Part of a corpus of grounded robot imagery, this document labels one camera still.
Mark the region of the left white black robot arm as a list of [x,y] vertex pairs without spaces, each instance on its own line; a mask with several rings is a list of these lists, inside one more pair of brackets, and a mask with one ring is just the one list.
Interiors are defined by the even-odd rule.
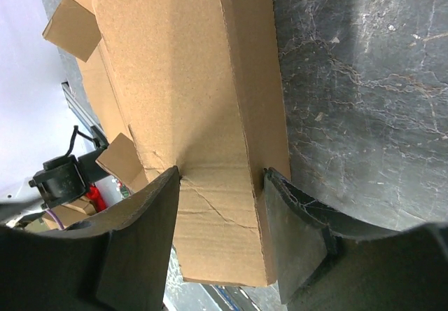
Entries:
[[[94,150],[76,157],[72,151],[77,137],[93,143]],[[64,155],[44,162],[43,169],[34,176],[1,192],[1,223],[19,221],[86,195],[91,185],[109,175],[97,164],[98,157],[108,146],[106,136],[96,125],[90,127],[90,134],[74,126],[69,149]]]

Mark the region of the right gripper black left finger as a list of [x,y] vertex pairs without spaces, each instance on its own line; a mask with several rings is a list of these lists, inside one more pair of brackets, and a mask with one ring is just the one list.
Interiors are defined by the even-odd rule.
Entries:
[[2,310],[161,310],[178,211],[171,167],[64,230],[1,229]]

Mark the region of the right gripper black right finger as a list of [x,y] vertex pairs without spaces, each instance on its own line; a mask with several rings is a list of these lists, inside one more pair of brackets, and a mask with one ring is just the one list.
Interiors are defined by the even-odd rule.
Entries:
[[348,216],[273,168],[264,194],[289,310],[446,310],[447,224],[396,231]]

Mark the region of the brown cardboard box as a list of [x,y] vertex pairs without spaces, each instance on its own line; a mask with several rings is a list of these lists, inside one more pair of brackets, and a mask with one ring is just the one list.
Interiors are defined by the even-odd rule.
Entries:
[[263,191],[289,175],[272,0],[62,0],[43,37],[100,54],[148,180],[177,166],[174,246],[187,282],[276,281]]

